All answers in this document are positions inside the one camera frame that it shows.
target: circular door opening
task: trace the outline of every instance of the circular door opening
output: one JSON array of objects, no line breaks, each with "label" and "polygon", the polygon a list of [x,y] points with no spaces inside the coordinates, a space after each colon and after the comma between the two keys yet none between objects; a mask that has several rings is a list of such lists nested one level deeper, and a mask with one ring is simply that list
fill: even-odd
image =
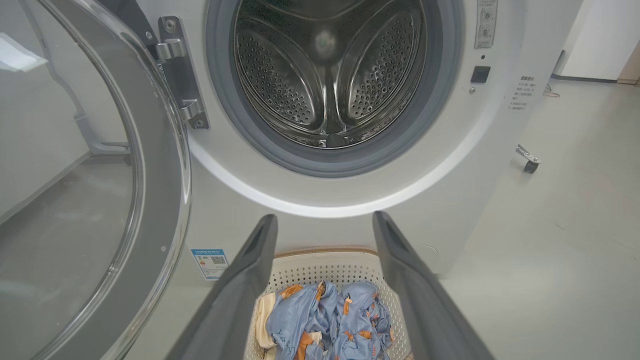
[{"label": "circular door opening", "polygon": [[445,0],[212,0],[209,68],[263,155],[307,175],[353,176],[433,122],[457,69],[459,19]]}]

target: washing machine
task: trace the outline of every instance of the washing machine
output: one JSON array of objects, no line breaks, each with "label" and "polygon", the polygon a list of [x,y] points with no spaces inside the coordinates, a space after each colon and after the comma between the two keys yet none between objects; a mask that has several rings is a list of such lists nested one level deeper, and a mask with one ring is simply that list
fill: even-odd
[{"label": "washing machine", "polygon": [[180,253],[219,281],[266,215],[277,254],[374,254],[383,210],[446,273],[580,4],[3,3],[3,348],[123,358]]}]

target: blue fabric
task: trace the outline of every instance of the blue fabric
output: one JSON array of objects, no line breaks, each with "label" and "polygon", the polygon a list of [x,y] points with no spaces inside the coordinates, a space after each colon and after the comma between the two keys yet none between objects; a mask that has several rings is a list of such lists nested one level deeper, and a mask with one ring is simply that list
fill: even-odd
[{"label": "blue fabric", "polygon": [[[317,301],[319,287],[324,293]],[[389,313],[367,281],[346,285],[340,293],[328,281],[279,291],[266,330],[278,346],[276,360],[294,359],[304,331],[322,332],[324,346],[307,345],[305,360],[322,360],[324,350],[324,360],[375,360],[381,353],[387,360],[392,343]]]}]

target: laundry basket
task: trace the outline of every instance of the laundry basket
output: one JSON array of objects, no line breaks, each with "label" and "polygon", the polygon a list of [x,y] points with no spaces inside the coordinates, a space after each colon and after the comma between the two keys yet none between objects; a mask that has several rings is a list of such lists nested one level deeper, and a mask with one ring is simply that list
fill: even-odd
[{"label": "laundry basket", "polygon": [[[317,284],[331,281],[341,290],[346,284],[366,280],[378,287],[380,300],[389,310],[394,342],[387,349],[391,360],[404,360],[411,352],[404,316],[396,293],[382,276],[378,256],[371,250],[357,247],[323,247],[276,255],[272,274],[264,293],[272,293],[295,284]],[[244,358],[262,360],[264,351],[255,339],[256,306],[253,308]]]}]

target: blue and white sticker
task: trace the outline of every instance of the blue and white sticker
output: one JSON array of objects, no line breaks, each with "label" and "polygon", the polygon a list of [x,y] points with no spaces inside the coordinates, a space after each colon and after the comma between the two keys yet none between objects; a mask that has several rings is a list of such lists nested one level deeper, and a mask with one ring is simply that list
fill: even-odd
[{"label": "blue and white sticker", "polygon": [[193,258],[207,280],[218,280],[229,262],[222,249],[191,249]]}]

